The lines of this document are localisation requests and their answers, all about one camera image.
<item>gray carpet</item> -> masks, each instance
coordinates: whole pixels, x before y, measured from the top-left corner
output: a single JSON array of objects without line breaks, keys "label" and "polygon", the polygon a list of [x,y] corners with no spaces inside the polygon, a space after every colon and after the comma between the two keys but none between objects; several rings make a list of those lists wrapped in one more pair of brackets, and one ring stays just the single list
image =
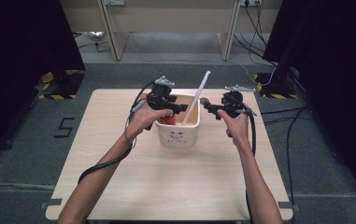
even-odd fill
[{"label": "gray carpet", "polygon": [[[55,223],[45,218],[45,203],[57,183],[94,90],[139,89],[161,76],[174,81],[178,89],[198,88],[207,69],[211,76],[206,88],[235,84],[255,87],[238,65],[94,63],[86,64],[86,68],[76,99],[36,99],[11,139],[13,148],[0,151],[0,223]],[[247,69],[250,76],[272,71],[260,65],[247,66]],[[302,97],[269,99],[256,93],[256,98],[262,113],[307,104]],[[263,120],[268,123],[290,118],[296,112],[263,114]],[[293,199],[299,209],[294,223],[356,223],[356,182],[344,162],[335,156],[327,135],[311,112],[309,107],[300,115],[290,135]],[[54,135],[65,134],[58,130],[63,118],[74,118],[65,122],[73,130],[69,137],[54,138]],[[265,126],[289,195],[286,141],[291,122],[292,119],[288,119]]]}]

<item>forearm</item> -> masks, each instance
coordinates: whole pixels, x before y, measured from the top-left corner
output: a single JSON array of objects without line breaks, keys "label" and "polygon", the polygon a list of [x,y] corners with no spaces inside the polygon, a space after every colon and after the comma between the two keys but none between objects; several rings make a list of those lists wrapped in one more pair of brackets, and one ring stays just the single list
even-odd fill
[{"label": "forearm", "polygon": [[281,223],[276,201],[263,179],[249,142],[241,142],[238,151],[254,223]]},{"label": "forearm", "polygon": [[[123,134],[97,164],[112,161],[122,155],[134,139],[131,134],[130,136],[127,141]],[[58,223],[84,223],[118,166],[119,162],[85,176],[64,206]]]}]

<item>hand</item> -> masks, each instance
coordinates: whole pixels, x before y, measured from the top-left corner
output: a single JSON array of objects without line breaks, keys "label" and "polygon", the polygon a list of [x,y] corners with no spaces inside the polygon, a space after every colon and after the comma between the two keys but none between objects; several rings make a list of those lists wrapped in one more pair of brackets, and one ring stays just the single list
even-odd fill
[{"label": "hand", "polygon": [[233,143],[237,147],[243,147],[241,144],[246,144],[249,142],[248,137],[248,115],[240,114],[236,118],[231,118],[224,110],[218,110],[219,116],[223,118],[227,125],[226,133],[229,137],[233,137]]},{"label": "hand", "polygon": [[130,137],[135,138],[137,135],[143,132],[143,129],[149,127],[155,120],[164,117],[171,116],[173,111],[170,109],[153,110],[146,103],[148,94],[143,93],[139,99],[140,104],[143,104],[133,115],[130,124],[128,125],[128,134]]}]

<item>white stick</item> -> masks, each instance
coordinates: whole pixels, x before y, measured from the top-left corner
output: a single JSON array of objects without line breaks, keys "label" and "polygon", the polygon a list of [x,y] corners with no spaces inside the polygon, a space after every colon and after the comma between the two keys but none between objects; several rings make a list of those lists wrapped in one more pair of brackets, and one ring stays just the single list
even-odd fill
[{"label": "white stick", "polygon": [[198,98],[200,97],[201,91],[205,86],[206,80],[207,80],[207,76],[210,74],[210,71],[207,71],[205,73],[204,79],[201,82],[200,88],[198,89],[197,93],[194,96],[194,100],[192,101],[192,104],[190,105],[190,109],[189,112],[187,112],[186,117],[184,118],[183,122],[181,123],[182,126],[186,125],[187,120],[190,117],[190,114],[192,113],[192,110],[194,109],[195,103],[198,101]]}]

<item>red object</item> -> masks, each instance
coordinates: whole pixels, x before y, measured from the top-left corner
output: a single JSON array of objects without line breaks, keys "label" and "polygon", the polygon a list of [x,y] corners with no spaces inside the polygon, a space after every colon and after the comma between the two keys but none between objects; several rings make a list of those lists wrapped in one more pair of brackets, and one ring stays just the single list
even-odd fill
[{"label": "red object", "polygon": [[158,119],[158,122],[161,124],[167,124],[167,125],[176,125],[176,120],[175,120],[175,114],[172,114],[171,116],[168,117],[160,117]]}]

